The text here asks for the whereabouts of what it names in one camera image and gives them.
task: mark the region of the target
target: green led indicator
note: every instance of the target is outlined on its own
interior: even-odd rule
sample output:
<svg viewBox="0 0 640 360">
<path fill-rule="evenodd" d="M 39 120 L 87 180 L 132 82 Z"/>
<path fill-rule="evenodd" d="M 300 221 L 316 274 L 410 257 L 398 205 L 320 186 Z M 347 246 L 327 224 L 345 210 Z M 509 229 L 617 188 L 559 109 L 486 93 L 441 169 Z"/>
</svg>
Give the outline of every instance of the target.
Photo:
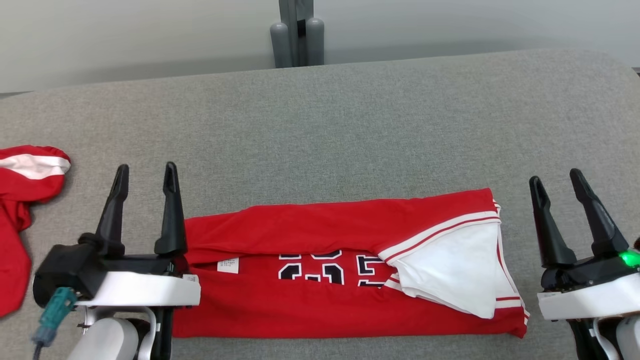
<svg viewBox="0 0 640 360">
<path fill-rule="evenodd" d="M 618 256 L 622 259 L 622 261 L 627 264 L 627 266 L 635 268 L 640 266 L 640 253 L 634 250 L 627 250 L 625 252 L 621 252 Z"/>
</svg>

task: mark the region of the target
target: red and white garment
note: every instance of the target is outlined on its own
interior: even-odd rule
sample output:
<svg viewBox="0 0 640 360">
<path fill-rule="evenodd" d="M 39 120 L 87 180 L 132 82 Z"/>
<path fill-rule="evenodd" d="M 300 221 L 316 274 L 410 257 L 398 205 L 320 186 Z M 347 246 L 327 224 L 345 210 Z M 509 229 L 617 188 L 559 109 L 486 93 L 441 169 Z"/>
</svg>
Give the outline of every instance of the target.
<svg viewBox="0 0 640 360">
<path fill-rule="evenodd" d="M 55 147 L 0 149 L 0 316 L 20 308 L 29 281 L 31 261 L 18 235 L 31 225 L 29 206 L 60 193 L 70 166 Z"/>
<path fill-rule="evenodd" d="M 522 337 L 529 314 L 489 189 L 424 199 L 254 206 L 186 221 L 200 305 L 174 336 Z"/>
</svg>

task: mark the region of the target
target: gray cylinder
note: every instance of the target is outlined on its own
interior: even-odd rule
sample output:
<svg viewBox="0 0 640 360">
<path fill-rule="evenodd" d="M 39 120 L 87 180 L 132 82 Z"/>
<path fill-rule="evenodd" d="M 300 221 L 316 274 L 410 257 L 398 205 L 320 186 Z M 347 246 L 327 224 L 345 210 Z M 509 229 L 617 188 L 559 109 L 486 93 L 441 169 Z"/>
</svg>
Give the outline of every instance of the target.
<svg viewBox="0 0 640 360">
<path fill-rule="evenodd" d="M 292 67 L 291 46 L 289 45 L 289 29 L 283 22 L 276 22 L 269 28 L 273 59 L 276 68 Z"/>
<path fill-rule="evenodd" d="M 324 22 L 317 17 L 307 20 L 307 63 L 324 65 Z"/>
</svg>

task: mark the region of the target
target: gray wall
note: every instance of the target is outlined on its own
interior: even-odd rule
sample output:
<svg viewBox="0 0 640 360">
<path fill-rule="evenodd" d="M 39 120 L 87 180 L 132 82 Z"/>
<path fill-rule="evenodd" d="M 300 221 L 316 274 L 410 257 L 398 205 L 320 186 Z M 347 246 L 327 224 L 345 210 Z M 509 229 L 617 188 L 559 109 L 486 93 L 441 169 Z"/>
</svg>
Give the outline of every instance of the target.
<svg viewBox="0 0 640 360">
<path fill-rule="evenodd" d="M 327 63 L 581 47 L 640 66 L 637 0 L 316 0 Z M 3 0 L 0 92 L 268 69 L 277 0 Z"/>
</svg>

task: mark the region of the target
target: teal cable connector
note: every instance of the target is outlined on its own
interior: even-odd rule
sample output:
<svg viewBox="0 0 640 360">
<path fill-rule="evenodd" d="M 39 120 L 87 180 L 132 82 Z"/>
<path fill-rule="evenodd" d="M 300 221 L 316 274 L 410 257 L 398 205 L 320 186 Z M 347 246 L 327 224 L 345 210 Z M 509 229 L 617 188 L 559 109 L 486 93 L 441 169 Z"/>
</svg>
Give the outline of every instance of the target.
<svg viewBox="0 0 640 360">
<path fill-rule="evenodd" d="M 58 326 L 71 310 L 77 301 L 76 294 L 72 288 L 58 288 L 53 293 L 51 299 L 44 308 L 44 313 L 40 317 L 40 326 L 31 341 L 39 347 L 49 347 L 56 338 Z"/>
</svg>

